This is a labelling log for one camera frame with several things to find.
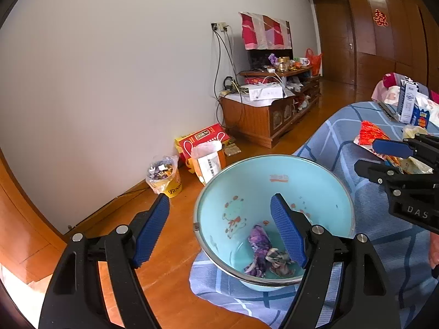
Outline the red orange snack wrapper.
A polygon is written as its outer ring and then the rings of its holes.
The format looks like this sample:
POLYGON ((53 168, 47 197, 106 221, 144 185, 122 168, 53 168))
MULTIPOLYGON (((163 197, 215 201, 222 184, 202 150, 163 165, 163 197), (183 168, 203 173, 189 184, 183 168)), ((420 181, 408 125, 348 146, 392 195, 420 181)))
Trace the red orange snack wrapper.
POLYGON ((372 146, 375 140, 390 140, 390 138, 380 127, 370 121, 363 120, 361 122, 359 134, 354 138, 353 142, 363 149, 371 152, 372 154, 383 160, 386 164, 394 166, 401 170, 401 163, 398 157, 391 155, 381 155, 375 152, 372 146))

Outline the light blue enamel basin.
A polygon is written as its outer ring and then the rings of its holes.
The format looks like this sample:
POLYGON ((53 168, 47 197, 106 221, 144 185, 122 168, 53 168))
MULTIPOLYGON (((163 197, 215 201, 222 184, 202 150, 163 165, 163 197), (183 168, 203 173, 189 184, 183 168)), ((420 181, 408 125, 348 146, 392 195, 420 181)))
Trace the light blue enamel basin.
POLYGON ((222 272, 253 290, 298 284, 303 276, 297 263, 291 266, 295 271, 291 277, 268 272, 258 278, 244 273, 254 255, 247 238, 255 225, 264 228, 275 248, 285 249, 270 210, 276 194, 312 225, 321 225, 334 236, 349 238, 355 228, 350 190, 334 173, 312 160, 262 155, 228 166, 199 194, 193 230, 205 255, 222 272))

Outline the blue white LOOK carton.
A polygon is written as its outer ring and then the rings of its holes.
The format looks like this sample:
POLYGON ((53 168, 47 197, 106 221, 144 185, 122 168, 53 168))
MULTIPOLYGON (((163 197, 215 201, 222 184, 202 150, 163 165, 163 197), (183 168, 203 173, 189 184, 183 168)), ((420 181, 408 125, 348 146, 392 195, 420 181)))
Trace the blue white LOOK carton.
POLYGON ((423 129, 427 129, 429 124, 430 111, 429 109, 420 107, 418 104, 414 105, 412 119, 410 124, 412 126, 418 126, 423 129))

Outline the blue plaid tablecloth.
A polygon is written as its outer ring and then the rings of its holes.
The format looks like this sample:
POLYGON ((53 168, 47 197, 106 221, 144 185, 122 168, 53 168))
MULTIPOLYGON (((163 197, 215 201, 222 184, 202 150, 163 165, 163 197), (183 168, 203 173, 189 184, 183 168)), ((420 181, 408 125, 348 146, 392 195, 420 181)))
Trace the blue plaid tablecloth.
POLYGON ((282 247, 270 214, 272 196, 281 194, 293 210, 335 236, 368 236, 389 276, 401 325, 410 325, 437 284, 429 264, 430 234, 391 216, 384 188, 355 173, 355 162, 374 159, 354 142, 364 121, 393 140, 403 135, 403 125, 377 103, 354 103, 326 120, 294 155, 241 160, 208 182, 193 217, 202 247, 189 278, 196 296, 271 328, 280 326, 302 269, 294 266, 286 287, 272 273, 266 275, 266 286, 242 282, 239 276, 252 262, 248 237, 254 226, 263 226, 272 244, 282 247))

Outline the white tall milk carton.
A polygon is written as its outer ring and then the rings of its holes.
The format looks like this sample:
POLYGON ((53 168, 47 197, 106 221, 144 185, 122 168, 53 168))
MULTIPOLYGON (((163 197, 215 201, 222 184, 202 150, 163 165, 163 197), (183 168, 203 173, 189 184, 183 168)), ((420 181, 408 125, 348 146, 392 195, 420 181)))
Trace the white tall milk carton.
POLYGON ((417 92, 417 84, 410 78, 404 79, 400 82, 399 100, 396 113, 401 123, 409 124, 412 121, 417 92))

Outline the heart pattern quilt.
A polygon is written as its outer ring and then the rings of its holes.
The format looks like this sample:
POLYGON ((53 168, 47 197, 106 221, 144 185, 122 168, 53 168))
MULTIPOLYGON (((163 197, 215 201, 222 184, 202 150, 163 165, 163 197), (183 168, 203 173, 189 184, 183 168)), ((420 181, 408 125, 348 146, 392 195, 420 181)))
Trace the heart pattern quilt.
MULTIPOLYGON (((382 80, 380 80, 372 93, 371 96, 373 101, 380 101, 382 103, 388 104, 390 106, 397 106, 399 100, 399 86, 391 86, 386 88, 382 80)), ((420 107, 426 109, 430 113, 429 121, 435 126, 438 126, 438 104, 430 100, 427 96, 419 93, 416 98, 420 101, 420 107)))

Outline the wooden wardrobe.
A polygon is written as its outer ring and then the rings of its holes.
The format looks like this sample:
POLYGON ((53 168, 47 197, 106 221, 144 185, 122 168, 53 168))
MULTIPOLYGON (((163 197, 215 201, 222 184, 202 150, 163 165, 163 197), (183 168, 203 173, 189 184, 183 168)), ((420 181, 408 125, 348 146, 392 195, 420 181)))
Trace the wooden wardrobe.
POLYGON ((347 1, 356 87, 371 90, 385 73, 396 72, 438 90, 438 24, 421 0, 347 1), (388 27, 375 24, 375 9, 386 14, 388 27))

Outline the orange plastic bag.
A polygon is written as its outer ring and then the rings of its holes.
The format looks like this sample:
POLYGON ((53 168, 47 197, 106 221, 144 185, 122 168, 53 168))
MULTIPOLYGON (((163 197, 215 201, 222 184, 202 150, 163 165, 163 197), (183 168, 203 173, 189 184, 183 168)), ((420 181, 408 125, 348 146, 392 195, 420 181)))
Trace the orange plastic bag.
POLYGON ((309 60, 312 75, 318 76, 322 66, 322 54, 315 54, 311 48, 307 48, 305 57, 309 60))

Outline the white mug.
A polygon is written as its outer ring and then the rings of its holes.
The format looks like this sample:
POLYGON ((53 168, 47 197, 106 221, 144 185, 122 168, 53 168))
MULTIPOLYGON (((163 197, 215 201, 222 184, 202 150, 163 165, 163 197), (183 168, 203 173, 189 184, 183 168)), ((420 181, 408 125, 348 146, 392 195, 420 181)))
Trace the white mug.
POLYGON ((310 65, 310 60, 308 58, 306 58, 306 57, 301 57, 299 59, 299 62, 301 63, 301 65, 303 67, 308 67, 310 65))

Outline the wooden tv cabinet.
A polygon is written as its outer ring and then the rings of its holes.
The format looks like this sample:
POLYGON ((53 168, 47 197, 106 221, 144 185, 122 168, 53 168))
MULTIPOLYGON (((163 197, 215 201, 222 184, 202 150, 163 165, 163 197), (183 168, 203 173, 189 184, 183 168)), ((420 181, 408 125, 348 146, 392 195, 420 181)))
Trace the wooden tv cabinet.
POLYGON ((311 69, 303 67, 279 73, 240 72, 246 84, 239 86, 237 93, 228 93, 219 100, 228 134, 273 148, 279 138, 319 101, 321 77, 313 76, 311 69), (246 86, 267 83, 280 84, 283 98, 251 101, 246 86))

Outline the red double happiness sticker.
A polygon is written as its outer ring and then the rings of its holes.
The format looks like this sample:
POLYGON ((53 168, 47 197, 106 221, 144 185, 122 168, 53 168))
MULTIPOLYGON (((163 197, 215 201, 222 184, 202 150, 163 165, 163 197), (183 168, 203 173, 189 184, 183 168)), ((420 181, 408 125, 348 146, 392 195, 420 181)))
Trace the red double happiness sticker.
POLYGON ((378 27, 388 27, 389 21, 385 13, 379 9, 375 9, 373 12, 373 21, 378 27))

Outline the white box on cabinet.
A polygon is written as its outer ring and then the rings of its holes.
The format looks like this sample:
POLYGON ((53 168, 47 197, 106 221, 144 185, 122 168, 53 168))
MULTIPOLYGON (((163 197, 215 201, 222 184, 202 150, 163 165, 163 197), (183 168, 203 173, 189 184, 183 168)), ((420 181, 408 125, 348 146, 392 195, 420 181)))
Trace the white box on cabinet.
POLYGON ((247 85, 251 101, 277 100, 283 98, 283 88, 278 83, 247 85))

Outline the wooden door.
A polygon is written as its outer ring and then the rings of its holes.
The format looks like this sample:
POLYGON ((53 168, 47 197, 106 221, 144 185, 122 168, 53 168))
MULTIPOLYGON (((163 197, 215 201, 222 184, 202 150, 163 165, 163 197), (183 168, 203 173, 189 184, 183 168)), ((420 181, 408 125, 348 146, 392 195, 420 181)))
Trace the wooden door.
POLYGON ((313 0, 326 80, 355 85, 355 48, 347 0, 313 0))

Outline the yellow bucket with bag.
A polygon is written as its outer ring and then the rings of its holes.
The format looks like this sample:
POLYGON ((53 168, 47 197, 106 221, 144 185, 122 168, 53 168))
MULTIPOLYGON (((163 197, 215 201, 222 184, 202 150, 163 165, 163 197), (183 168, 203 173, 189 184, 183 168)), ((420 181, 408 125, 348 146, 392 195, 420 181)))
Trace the yellow bucket with bag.
POLYGON ((156 157, 147 169, 145 181, 157 195, 176 197, 182 191, 177 156, 156 157))

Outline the white paper bag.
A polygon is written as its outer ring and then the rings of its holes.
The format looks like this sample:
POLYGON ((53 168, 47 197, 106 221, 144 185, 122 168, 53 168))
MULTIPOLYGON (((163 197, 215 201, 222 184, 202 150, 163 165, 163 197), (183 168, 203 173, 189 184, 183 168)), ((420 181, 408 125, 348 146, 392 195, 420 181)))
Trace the white paper bag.
POLYGON ((203 185, 206 185, 226 166, 223 144, 219 140, 195 146, 191 151, 191 159, 196 176, 203 185))

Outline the pink patchwork cloth cover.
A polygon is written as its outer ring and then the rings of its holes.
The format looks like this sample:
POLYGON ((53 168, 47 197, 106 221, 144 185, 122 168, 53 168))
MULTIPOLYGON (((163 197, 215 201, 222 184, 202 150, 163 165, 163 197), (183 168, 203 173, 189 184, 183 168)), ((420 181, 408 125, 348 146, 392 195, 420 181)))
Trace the pink patchwork cloth cover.
POLYGON ((292 50, 292 33, 286 20, 240 12, 246 50, 292 50))

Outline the red gift box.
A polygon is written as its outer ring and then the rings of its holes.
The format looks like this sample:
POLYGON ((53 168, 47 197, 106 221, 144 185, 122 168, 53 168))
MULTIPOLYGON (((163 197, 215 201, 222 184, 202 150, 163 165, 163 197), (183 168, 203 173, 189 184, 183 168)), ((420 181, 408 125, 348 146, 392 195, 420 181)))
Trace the red gift box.
POLYGON ((195 173, 190 160, 192 148, 201 143, 214 140, 221 141, 223 145, 228 145, 230 140, 230 137, 226 134, 224 128, 218 123, 192 134, 177 137, 174 140, 174 146, 179 154, 180 160, 185 163, 189 173, 195 173))

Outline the wall power outlet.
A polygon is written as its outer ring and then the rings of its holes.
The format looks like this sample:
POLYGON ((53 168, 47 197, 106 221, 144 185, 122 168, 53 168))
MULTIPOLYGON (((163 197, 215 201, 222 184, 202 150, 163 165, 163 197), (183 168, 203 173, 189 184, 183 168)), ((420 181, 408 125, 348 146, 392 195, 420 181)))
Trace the wall power outlet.
POLYGON ((212 22, 211 29, 213 31, 220 31, 220 32, 226 32, 228 30, 228 24, 226 22, 212 22))

